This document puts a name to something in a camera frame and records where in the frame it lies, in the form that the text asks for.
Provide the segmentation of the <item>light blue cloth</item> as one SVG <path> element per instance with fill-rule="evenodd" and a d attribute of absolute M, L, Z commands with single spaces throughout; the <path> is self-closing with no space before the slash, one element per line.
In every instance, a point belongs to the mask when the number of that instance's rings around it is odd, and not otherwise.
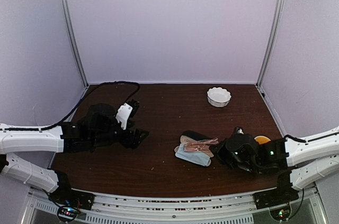
<path fill-rule="evenodd" d="M 200 166 L 208 167 L 211 164 L 210 157 L 200 151 L 185 152 L 184 145 L 180 144 L 174 148 L 175 157 Z"/>

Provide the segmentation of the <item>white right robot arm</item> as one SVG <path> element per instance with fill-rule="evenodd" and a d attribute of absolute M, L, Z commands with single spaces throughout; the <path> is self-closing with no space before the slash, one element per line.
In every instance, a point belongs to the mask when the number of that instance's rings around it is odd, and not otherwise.
<path fill-rule="evenodd" d="M 338 127 L 301 138 L 285 135 L 263 144 L 236 127 L 229 138 L 210 149 L 229 169 L 280 173 L 271 198 L 281 204 L 292 189 L 300 191 L 338 170 Z"/>

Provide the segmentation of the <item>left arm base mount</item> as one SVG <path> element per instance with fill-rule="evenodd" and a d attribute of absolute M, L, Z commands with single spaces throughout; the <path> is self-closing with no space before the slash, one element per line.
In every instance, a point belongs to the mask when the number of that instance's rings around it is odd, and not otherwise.
<path fill-rule="evenodd" d="M 47 192 L 48 199 L 57 206 L 57 218 L 63 223 L 74 221 L 81 210 L 91 210 L 95 195 L 72 189 L 68 176 L 55 171 L 58 187 L 53 192 Z"/>

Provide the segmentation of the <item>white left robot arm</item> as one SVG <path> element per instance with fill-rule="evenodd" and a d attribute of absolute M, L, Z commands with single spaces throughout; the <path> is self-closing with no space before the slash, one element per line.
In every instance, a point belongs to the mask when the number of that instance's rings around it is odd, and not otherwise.
<path fill-rule="evenodd" d="M 93 152 L 98 147 L 120 143 L 135 149 L 148 137 L 146 130 L 133 129 L 130 121 L 139 108 L 131 101 L 117 110 L 108 104 L 91 105 L 78 122 L 61 122 L 47 127 L 14 127 L 1 124 L 1 175 L 55 194 L 65 205 L 76 201 L 68 177 L 63 172 L 39 167 L 17 154 L 47 151 L 51 153 Z"/>

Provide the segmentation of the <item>black woven glasses case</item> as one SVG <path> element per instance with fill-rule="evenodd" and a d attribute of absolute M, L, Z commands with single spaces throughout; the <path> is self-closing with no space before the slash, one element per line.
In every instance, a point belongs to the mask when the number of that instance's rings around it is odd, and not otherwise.
<path fill-rule="evenodd" d="M 209 147 L 215 142 L 215 139 L 198 140 L 181 135 L 180 144 L 174 148 L 175 157 L 196 165 L 208 167 L 214 156 Z"/>

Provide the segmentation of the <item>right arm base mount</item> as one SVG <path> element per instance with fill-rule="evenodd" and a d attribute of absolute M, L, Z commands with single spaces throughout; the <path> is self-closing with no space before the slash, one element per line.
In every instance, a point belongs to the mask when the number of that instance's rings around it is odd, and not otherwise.
<path fill-rule="evenodd" d="M 300 204 L 296 210 L 292 209 L 291 202 L 299 199 L 299 191 L 292 188 L 291 174 L 292 171 L 280 174 L 276 188 L 253 194 L 256 208 L 269 208 L 271 218 L 279 223 L 291 220 L 299 212 L 305 198 L 305 190 L 302 189 Z"/>

